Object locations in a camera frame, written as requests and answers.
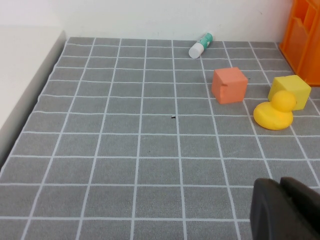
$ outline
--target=orange plastic bin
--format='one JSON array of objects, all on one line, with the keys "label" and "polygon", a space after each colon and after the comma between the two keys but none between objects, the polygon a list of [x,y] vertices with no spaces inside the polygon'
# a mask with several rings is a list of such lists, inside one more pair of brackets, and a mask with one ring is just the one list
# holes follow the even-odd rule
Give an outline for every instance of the orange plastic bin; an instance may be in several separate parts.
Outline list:
[{"label": "orange plastic bin", "polygon": [[320,0],[294,0],[280,50],[296,75],[320,86]]}]

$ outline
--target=yellow rubber duck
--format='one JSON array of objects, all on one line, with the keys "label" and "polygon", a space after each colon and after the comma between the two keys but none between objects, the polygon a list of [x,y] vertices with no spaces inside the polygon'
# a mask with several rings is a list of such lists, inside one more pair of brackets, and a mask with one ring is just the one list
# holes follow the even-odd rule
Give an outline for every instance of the yellow rubber duck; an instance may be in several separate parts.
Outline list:
[{"label": "yellow rubber duck", "polygon": [[292,92],[281,90],[273,95],[271,101],[260,103],[253,111],[254,120],[270,130],[282,130],[294,120],[292,110],[297,100]]}]

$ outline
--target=gray mat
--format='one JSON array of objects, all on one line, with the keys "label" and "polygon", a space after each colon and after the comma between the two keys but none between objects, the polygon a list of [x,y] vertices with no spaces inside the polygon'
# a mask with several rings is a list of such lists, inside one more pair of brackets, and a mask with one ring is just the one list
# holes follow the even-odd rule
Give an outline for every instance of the gray mat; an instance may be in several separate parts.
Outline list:
[{"label": "gray mat", "polygon": [[[252,118],[293,74],[272,42],[75,38],[0,173],[0,239],[249,240],[256,178],[320,189],[320,90],[291,127]],[[239,67],[220,105],[213,70]]]}]

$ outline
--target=white wall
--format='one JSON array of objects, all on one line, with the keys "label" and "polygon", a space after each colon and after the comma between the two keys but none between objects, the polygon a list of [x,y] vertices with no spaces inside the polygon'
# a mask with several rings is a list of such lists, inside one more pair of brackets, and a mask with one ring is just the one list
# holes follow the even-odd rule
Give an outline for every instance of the white wall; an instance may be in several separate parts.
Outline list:
[{"label": "white wall", "polygon": [[68,36],[281,41],[293,0],[1,1],[0,24],[58,24]]}]

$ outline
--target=glue stick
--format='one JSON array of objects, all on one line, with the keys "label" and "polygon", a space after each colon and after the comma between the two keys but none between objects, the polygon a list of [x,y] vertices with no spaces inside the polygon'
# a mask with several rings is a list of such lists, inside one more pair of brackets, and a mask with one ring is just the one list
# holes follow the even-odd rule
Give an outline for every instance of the glue stick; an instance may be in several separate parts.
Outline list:
[{"label": "glue stick", "polygon": [[197,41],[189,50],[189,55],[193,59],[197,59],[214,40],[214,36],[211,33],[205,34],[199,41]]}]

